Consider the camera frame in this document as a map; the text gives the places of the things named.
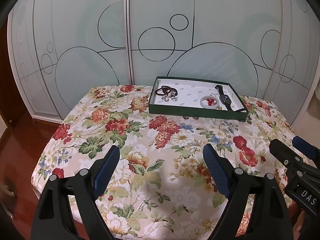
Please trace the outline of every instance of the black watch strap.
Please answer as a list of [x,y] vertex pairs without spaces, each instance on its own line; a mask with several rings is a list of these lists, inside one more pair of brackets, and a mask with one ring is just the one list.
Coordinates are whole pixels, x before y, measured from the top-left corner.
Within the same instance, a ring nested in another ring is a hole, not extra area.
[[218,90],[220,95],[224,95],[222,85],[216,85],[216,89]]
[[231,104],[224,104],[224,105],[226,106],[227,110],[233,111],[232,108],[231,108]]

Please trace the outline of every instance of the jewelry tray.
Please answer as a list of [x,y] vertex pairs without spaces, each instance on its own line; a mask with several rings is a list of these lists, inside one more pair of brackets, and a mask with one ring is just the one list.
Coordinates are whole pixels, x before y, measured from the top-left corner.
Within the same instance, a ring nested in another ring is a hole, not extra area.
[[[232,101],[232,111],[227,110],[226,106],[220,101],[219,92],[215,89],[216,85],[222,85],[224,94],[230,97]],[[155,91],[161,88],[161,86],[175,88],[178,91],[178,100],[169,100],[168,102],[162,100],[163,96],[155,94]],[[210,94],[218,99],[218,109],[206,109],[201,107],[200,99],[204,96],[209,96]],[[229,83],[203,79],[158,76],[149,98],[149,113],[246,120],[249,112],[239,95]]]

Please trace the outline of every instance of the blue gripper pad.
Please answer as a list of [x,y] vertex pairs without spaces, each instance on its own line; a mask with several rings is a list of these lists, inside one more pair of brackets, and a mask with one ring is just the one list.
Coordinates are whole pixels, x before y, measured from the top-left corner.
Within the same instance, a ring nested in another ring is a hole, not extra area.
[[225,195],[226,198],[229,198],[231,195],[229,176],[221,166],[218,158],[221,157],[218,156],[217,152],[213,149],[213,147],[210,144],[207,144],[203,147],[204,162],[207,165],[219,192]]
[[315,148],[299,136],[295,136],[292,139],[292,146],[295,147],[301,153],[303,153],[310,160],[314,160],[317,157],[319,151],[317,148]]
[[94,170],[92,173],[92,175],[94,176],[92,181],[92,187],[93,187],[92,194],[94,199],[97,199],[99,196],[104,194],[108,186],[108,183],[112,177],[112,174],[116,169],[119,159],[120,159],[119,148],[113,145],[103,159],[96,160],[92,165],[93,170],[96,162],[98,162],[98,165],[101,166],[99,170],[96,170],[96,171]]

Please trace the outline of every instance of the screw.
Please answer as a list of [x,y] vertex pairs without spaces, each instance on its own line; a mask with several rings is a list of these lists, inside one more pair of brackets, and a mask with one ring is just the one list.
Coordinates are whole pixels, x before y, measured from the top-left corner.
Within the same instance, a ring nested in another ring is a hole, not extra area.
[[267,178],[268,178],[268,179],[274,179],[274,177],[275,177],[275,176],[273,176],[272,173],[267,173]]
[[235,173],[238,174],[238,175],[241,175],[241,174],[243,174],[243,169],[235,168]]
[[57,175],[53,174],[49,177],[49,180],[54,181],[57,179]]
[[87,175],[88,174],[88,169],[82,169],[79,173],[81,176]]

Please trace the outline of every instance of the floral tablecloth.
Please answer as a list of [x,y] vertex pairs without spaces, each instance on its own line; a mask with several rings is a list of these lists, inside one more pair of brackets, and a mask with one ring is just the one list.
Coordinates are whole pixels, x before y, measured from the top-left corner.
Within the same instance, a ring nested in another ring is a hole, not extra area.
[[[283,191],[285,168],[268,146],[278,138],[292,148],[294,133],[271,101],[241,97],[250,112],[244,122],[164,116],[148,113],[151,90],[92,88],[45,147],[32,174],[34,189],[41,193],[51,174],[63,178],[90,168],[116,144],[120,161],[96,204],[114,236],[142,240],[202,240],[210,235],[227,201],[204,163],[207,143],[249,174],[273,173]],[[291,199],[284,197],[289,205]],[[81,222],[74,197],[70,204]],[[238,235],[245,232],[252,204],[250,195]]]

